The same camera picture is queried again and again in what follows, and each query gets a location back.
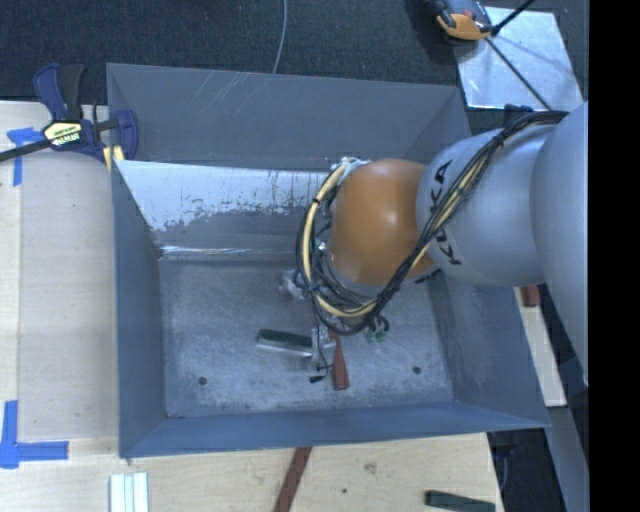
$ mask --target wooden stick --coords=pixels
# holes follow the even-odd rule
[[[540,291],[538,286],[533,284],[531,286],[522,286],[520,288],[520,298],[522,299],[522,305],[525,308],[535,308],[540,305]]]
[[[289,470],[287,471],[287,476],[280,488],[280,495],[278,496],[278,501],[276,501],[276,506],[273,508],[273,512],[289,512],[291,510],[293,498],[295,498],[298,485],[300,485],[300,480],[302,480],[304,468],[307,467],[307,461],[311,455],[311,449],[311,446],[296,448],[293,459],[291,459],[291,464],[289,465]]]
[[[344,361],[344,353],[342,352],[342,341],[340,340],[340,335],[331,329],[329,329],[329,337],[336,343],[336,350],[333,353],[333,369],[331,370],[333,387],[337,391],[343,391],[348,389],[351,383],[349,382],[347,364]]]

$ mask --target blue tape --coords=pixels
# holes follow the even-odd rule
[[[35,460],[66,460],[69,441],[46,443],[18,443],[18,401],[4,404],[2,440],[0,441],[0,468],[16,469],[20,462]]]
[[[11,139],[16,147],[20,147],[23,144],[29,144],[31,142],[40,142],[44,140],[44,136],[38,130],[34,130],[33,128],[20,128],[18,130],[9,130],[7,132],[7,137]],[[22,183],[22,157],[19,156],[16,158],[15,164],[13,166],[13,186],[17,187]]]

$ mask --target black floor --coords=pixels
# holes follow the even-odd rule
[[[516,8],[521,0],[487,0]],[[35,100],[32,78],[46,64],[84,64],[80,101],[106,104],[107,62],[271,72],[283,22],[282,0],[68,0],[3,2],[0,99]],[[553,12],[583,97],[589,98],[588,0],[538,0]],[[278,73],[360,80],[459,85],[453,48],[423,0],[287,0]],[[498,128],[500,112],[469,111],[473,133]],[[571,348],[542,290],[559,362]],[[588,397],[571,400],[588,456]],[[507,457],[507,512],[562,512],[542,431],[491,435]],[[502,457],[497,469],[502,476]]]

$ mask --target green object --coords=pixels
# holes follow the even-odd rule
[[[441,491],[427,491],[425,505],[438,507],[453,512],[495,512],[496,506],[488,501],[475,500],[464,496],[456,496]]]
[[[387,339],[387,332],[385,329],[377,329],[377,330],[372,330],[372,329],[365,329],[364,332],[364,336],[365,339],[367,340],[367,343],[373,343],[374,341],[378,342],[378,343],[382,343],[384,340]]]

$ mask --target bin floor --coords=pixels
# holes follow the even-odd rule
[[[385,309],[383,342],[343,337],[351,387],[314,384],[308,359],[257,346],[261,328],[311,335],[308,301],[278,291],[293,262],[162,261],[166,407],[170,416],[332,409],[453,400],[426,284]]]

